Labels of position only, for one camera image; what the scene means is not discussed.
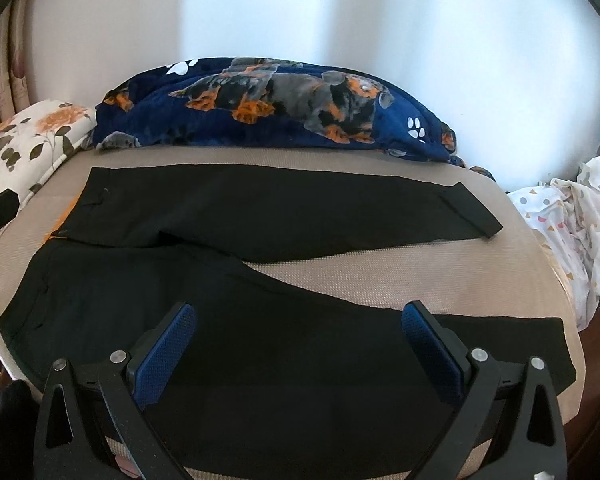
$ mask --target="metal screw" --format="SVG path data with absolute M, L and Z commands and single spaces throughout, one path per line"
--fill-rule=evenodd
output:
M 126 359 L 126 352 L 124 350 L 116 350 L 115 352 L 113 352 L 113 354 L 111 354 L 109 356 L 109 360 L 113 364 L 121 363 L 125 359 Z
M 489 354 L 482 348 L 474 348 L 471 350 L 471 357 L 476 361 L 483 363 L 489 358 Z
M 531 365 L 536 370 L 544 370 L 544 361 L 539 357 L 533 357 L 531 359 Z
M 550 475 L 547 471 L 542 471 L 534 475 L 534 480 L 555 480 L 555 476 Z
M 59 372 L 60 370 L 64 370 L 65 366 L 66 366 L 66 359 L 59 358 L 56 361 L 54 361 L 54 370 L 56 372 Z

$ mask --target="white sheet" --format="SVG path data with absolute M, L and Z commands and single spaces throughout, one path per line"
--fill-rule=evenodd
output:
M 554 178 L 548 186 L 520 189 L 509 198 L 544 235 L 564 269 L 583 330 L 600 304 L 600 156 L 581 164 L 576 182 Z

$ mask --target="navy blue blanket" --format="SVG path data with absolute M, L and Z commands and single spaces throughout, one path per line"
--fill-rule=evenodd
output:
M 100 148 L 151 144 L 384 150 L 449 162 L 455 133 L 377 77 L 263 58 L 215 57 L 142 72 L 96 108 Z

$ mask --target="dog illustration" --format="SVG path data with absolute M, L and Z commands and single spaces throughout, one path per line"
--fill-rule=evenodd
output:
M 125 81 L 122 85 L 107 92 L 102 102 L 107 105 L 118 105 L 125 112 L 131 110 L 134 104 L 129 99 L 129 81 Z
M 382 108 L 394 102 L 384 85 L 337 70 L 324 72 L 321 78 L 277 73 L 281 64 L 294 66 L 289 63 L 293 62 L 237 58 L 221 73 L 203 77 L 170 96 L 188 98 L 185 106 L 193 110 L 229 110 L 236 121 L 245 124 L 276 114 L 299 121 L 334 142 L 375 142 L 371 133 L 376 97 Z
M 456 133 L 448 126 L 448 124 L 442 123 L 442 136 L 440 141 L 449 153 L 455 152 Z
M 140 142 L 134 136 L 124 132 L 113 132 L 102 139 L 96 146 L 98 150 L 108 150 L 111 148 L 140 148 Z

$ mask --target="black pants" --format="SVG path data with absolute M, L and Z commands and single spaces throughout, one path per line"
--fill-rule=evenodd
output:
M 239 257 L 471 238 L 493 234 L 490 223 L 499 225 L 463 187 L 393 177 L 95 169 L 58 231 L 69 239 L 36 253 L 0 330 L 42 387 L 59 356 L 82 364 L 132 351 L 173 303 L 188 301 L 196 335 L 145 411 L 184 465 L 258 479 L 405 471 L 451 408 L 407 344 L 400 312 L 287 285 Z M 438 319 L 497 359 L 543 356 L 559 392 L 575 380 L 560 319 Z M 481 441 L 490 438 L 493 424 L 483 433 Z

